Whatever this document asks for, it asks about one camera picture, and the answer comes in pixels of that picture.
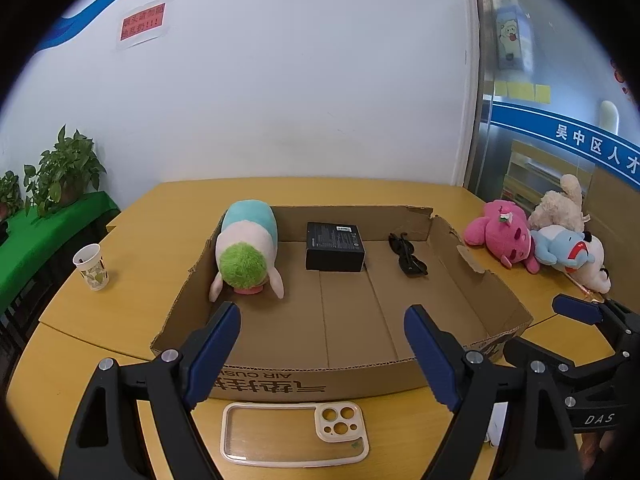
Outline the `cartoon door sticker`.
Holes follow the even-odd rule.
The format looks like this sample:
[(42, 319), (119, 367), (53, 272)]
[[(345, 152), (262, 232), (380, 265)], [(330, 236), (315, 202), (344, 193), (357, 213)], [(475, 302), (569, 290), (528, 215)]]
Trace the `cartoon door sticker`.
[(533, 73), (532, 26), (518, 0), (498, 0), (496, 31), (500, 70)]

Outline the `small potted green plant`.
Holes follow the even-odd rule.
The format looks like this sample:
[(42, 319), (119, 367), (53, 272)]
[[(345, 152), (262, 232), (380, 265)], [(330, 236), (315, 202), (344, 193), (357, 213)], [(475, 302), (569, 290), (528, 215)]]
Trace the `small potted green plant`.
[(12, 170), (6, 170), (0, 178), (0, 220), (11, 218), (23, 207), (18, 177)]

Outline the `black product box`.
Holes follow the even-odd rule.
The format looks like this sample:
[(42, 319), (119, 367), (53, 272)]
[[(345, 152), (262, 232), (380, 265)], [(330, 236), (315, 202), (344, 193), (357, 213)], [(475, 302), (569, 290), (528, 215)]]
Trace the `black product box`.
[(363, 242), (356, 226), (308, 222), (306, 269), (320, 272), (360, 272), (363, 268)]

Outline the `large potted green plant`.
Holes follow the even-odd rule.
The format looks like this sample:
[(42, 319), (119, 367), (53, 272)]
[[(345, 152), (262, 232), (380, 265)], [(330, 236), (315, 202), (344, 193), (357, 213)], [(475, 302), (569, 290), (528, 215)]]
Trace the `large potted green plant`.
[(36, 166), (24, 166), (25, 211), (47, 217), (75, 203), (87, 188), (97, 191), (104, 174), (94, 141), (79, 130), (69, 136), (62, 125), (53, 148), (40, 154)]

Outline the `beige plush toy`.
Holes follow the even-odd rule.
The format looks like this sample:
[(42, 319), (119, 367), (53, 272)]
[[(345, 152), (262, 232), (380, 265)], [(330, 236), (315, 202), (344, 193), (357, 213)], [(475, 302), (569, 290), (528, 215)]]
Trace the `beige plush toy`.
[(562, 226), (575, 232), (584, 232), (590, 220), (582, 212), (582, 187), (574, 174), (563, 174), (561, 192), (544, 193), (540, 203), (528, 218), (529, 229), (540, 230), (545, 226)]

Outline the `blue white plush toy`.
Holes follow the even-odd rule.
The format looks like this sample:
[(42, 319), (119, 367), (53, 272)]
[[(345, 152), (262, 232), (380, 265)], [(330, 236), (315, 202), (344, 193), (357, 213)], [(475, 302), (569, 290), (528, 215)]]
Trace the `blue white plush toy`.
[(532, 231), (535, 257), (567, 275), (584, 289), (605, 295), (611, 289), (602, 242), (590, 232), (571, 231), (552, 224)]

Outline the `red wall sign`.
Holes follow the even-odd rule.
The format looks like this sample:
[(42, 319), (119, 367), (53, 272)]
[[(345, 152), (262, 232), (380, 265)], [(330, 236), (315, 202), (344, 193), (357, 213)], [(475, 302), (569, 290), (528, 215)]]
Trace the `red wall sign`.
[(148, 36), (148, 32), (160, 29), (164, 24), (165, 10), (166, 3), (160, 2), (126, 16), (122, 20), (119, 40), (137, 39), (141, 36)]

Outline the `pink plush toy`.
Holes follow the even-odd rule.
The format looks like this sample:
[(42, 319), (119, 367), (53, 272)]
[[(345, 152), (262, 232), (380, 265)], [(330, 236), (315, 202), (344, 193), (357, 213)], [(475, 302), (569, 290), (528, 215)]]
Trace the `pink plush toy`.
[(469, 246), (486, 247), (507, 269), (523, 263), (530, 274), (540, 270), (525, 211), (510, 200), (485, 204), (483, 214), (465, 228), (463, 240)]

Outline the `paper cup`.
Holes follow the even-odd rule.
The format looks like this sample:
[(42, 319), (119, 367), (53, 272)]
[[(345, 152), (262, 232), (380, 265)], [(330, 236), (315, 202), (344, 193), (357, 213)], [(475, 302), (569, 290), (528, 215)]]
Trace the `paper cup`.
[(94, 292), (104, 289), (110, 281), (110, 274), (108, 274), (103, 262), (99, 244), (89, 244), (80, 248), (73, 256), (73, 264), (85, 283)]

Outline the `cream clear phone case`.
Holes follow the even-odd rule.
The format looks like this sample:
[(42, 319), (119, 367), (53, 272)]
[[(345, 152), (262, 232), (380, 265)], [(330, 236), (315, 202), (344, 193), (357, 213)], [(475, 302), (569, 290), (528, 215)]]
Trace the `cream clear phone case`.
[(264, 468), (356, 464), (370, 443), (360, 406), (328, 403), (240, 403), (222, 414), (220, 454), (231, 463)]

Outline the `green cloth side table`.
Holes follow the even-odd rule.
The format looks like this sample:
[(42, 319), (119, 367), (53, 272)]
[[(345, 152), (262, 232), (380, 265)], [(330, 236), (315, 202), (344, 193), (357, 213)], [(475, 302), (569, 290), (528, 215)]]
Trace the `green cloth side table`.
[(35, 209), (9, 218), (8, 238), (1, 245), (1, 313), (66, 242), (104, 214), (117, 216), (119, 208), (101, 191), (86, 194), (44, 218)]

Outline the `cardboard box tray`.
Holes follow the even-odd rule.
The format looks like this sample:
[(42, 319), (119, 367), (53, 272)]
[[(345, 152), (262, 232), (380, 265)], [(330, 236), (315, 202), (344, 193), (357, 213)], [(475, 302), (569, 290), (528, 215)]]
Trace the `cardboard box tray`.
[[(241, 312), (238, 339), (212, 396), (247, 402), (320, 402), (380, 396), (424, 385), (404, 331), (420, 304), (463, 348), (491, 359), (532, 322), (514, 292), (469, 254), (450, 224), (409, 206), (285, 207), (274, 212), (282, 299), (265, 289), (222, 300)], [(352, 224), (363, 242), (360, 272), (306, 269), (308, 222)], [(406, 233), (427, 276), (409, 278), (388, 234)]]

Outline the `green pink teal plush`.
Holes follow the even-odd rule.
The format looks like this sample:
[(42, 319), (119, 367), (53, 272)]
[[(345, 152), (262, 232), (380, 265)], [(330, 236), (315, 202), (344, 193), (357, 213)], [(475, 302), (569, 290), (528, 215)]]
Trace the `green pink teal plush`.
[(208, 299), (215, 302), (224, 284), (239, 295), (259, 294), (268, 284), (278, 299), (284, 285), (276, 268), (278, 226), (271, 207), (261, 200), (240, 200), (222, 218), (215, 240), (217, 273)]

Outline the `black sunglasses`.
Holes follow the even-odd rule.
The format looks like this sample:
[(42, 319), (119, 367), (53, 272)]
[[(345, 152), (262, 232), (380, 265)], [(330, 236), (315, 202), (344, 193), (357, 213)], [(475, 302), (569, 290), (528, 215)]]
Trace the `black sunglasses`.
[(416, 256), (416, 248), (408, 240), (406, 233), (399, 235), (390, 233), (387, 237), (392, 252), (398, 257), (401, 271), (409, 278), (427, 276), (427, 265)]

